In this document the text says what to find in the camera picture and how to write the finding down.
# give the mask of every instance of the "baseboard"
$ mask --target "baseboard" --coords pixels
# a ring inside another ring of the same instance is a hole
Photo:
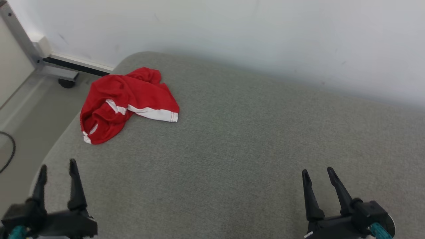
[[[50,64],[57,65],[57,66],[69,68],[71,70],[76,70],[76,71],[81,71],[81,72],[97,75],[97,76],[100,76],[100,77],[109,75],[108,72],[95,70],[93,68],[89,68],[89,67],[82,66],[82,65],[77,65],[77,64],[74,64],[74,63],[69,63],[69,62],[54,59],[54,58],[51,58],[51,57],[43,58],[43,61],[50,63]]]
[[[82,60],[82,59],[79,59],[79,58],[63,55],[63,54],[56,53],[56,52],[52,52],[49,57],[53,58],[53,59],[65,61],[65,62],[68,62],[68,63],[84,66],[84,67],[87,67],[87,68],[91,68],[91,69],[94,69],[94,70],[103,71],[103,72],[106,72],[106,73],[111,73],[114,70],[114,68],[109,67],[109,66],[100,65],[100,64],[97,64],[97,63],[94,63],[94,62]]]
[[[44,96],[54,81],[46,76],[32,74],[0,111],[0,131],[14,134],[34,106]],[[8,139],[0,138],[0,147]]]

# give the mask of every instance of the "gray floor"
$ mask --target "gray floor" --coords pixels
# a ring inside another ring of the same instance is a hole
[[[38,102],[12,132],[17,148],[12,162],[0,174],[0,216],[11,203],[22,203],[26,199],[42,160],[80,111],[90,84],[98,78],[80,73],[76,86],[71,89],[65,89],[57,83],[41,85],[48,89],[43,89]],[[9,159],[11,150],[10,142],[0,148],[0,167]]]

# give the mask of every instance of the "gray fabric surface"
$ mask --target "gray fabric surface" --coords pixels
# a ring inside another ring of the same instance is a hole
[[[333,216],[332,166],[390,212],[396,238],[425,234],[423,114],[153,52],[114,73],[143,66],[161,71],[178,122],[134,115],[89,145],[77,116],[44,160],[48,211],[66,208],[75,158],[100,238],[303,238],[301,171]]]

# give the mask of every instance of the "white trim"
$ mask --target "white trim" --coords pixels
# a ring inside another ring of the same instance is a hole
[[[79,58],[76,58],[76,57],[63,55],[63,54],[60,54],[60,53],[57,53],[57,52],[52,52],[49,57],[57,59],[57,60],[63,60],[63,61],[69,62],[69,63],[74,63],[74,64],[77,64],[77,65],[82,65],[82,66],[92,68],[92,69],[95,69],[95,70],[104,71],[104,72],[107,72],[107,73],[111,73],[114,70],[114,68],[109,67],[109,66],[100,65],[98,63],[82,60],[82,59],[79,59]]]
[[[309,237],[309,236],[311,236],[311,235],[313,235],[313,231],[311,231],[311,232],[307,233],[307,234],[304,236],[304,239],[305,239],[305,238],[307,238],[307,237]]]
[[[84,142],[86,142],[86,143],[88,143],[88,144],[91,144],[91,140],[90,140],[90,138],[88,137],[87,133],[86,133],[85,131],[83,131],[83,132],[82,132],[82,134],[84,135],[84,136],[83,136]]]
[[[121,113],[122,115],[125,115],[125,112],[127,111],[126,108],[121,107],[121,106],[116,106],[115,102],[111,99],[107,99],[106,103],[108,103],[108,105],[113,109],[113,111],[115,111],[115,113]]]
[[[90,132],[88,133],[88,134],[92,134],[92,133],[94,133],[95,131],[96,131],[96,129],[97,129],[97,127],[98,127],[99,125],[98,124],[96,124],[94,127],[93,127],[93,129],[91,129],[90,130]]]
[[[121,113],[122,115],[125,115],[125,112],[127,112],[127,109],[140,115],[143,117],[146,117],[148,119],[153,119],[153,120],[162,120],[162,121],[168,121],[168,122],[177,122],[177,120],[179,119],[179,114],[176,112],[171,112],[169,110],[163,110],[163,109],[159,109],[159,110],[155,110],[152,109],[150,107],[145,107],[143,109],[138,109],[132,105],[128,105],[127,109],[121,106],[116,106],[115,102],[111,99],[107,99],[106,103],[108,103],[108,105],[113,109],[113,111],[115,111],[115,113],[117,114],[118,112]]]
[[[149,107],[143,109],[137,109],[131,105],[128,105],[128,110],[133,111],[134,113],[153,120],[162,120],[168,122],[177,122],[179,119],[179,114],[171,112],[169,110],[154,110]]]

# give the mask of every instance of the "red garment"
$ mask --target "red garment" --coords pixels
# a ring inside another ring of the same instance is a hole
[[[84,141],[101,144],[117,135],[133,113],[177,122],[179,107],[161,73],[146,67],[93,82],[80,114]]]

